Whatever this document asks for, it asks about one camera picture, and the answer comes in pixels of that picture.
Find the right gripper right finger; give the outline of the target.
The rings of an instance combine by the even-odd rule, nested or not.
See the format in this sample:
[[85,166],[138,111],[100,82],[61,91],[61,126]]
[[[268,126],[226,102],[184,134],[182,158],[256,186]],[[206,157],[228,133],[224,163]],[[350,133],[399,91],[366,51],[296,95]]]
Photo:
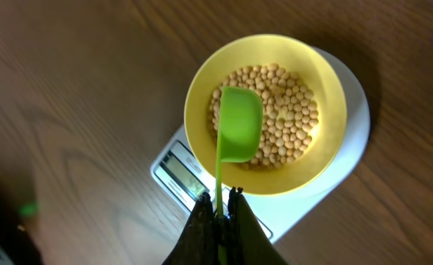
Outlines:
[[229,193],[225,224],[228,264],[287,265],[264,234],[242,192],[243,188],[232,187]]

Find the green plastic measuring spoon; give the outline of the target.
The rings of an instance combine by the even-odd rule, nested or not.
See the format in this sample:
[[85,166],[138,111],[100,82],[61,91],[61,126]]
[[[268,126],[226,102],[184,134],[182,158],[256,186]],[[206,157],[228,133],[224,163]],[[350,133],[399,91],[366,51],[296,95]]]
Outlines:
[[222,164],[245,163],[253,158],[261,135],[262,103],[253,91],[225,86],[222,89],[216,144],[216,217],[224,216]]

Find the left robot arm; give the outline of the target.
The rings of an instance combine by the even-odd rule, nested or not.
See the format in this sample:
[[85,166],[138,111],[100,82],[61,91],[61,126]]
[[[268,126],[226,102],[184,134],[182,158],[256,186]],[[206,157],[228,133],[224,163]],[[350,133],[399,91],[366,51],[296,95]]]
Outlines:
[[34,202],[13,207],[0,192],[0,264],[43,265],[40,251],[30,238],[23,219],[34,216]]

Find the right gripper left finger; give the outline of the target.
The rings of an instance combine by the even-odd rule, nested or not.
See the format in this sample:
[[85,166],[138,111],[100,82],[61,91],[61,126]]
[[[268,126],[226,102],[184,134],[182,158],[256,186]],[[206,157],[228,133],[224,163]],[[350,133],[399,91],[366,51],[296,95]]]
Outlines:
[[214,212],[207,192],[199,196],[176,245],[163,265],[219,264]]

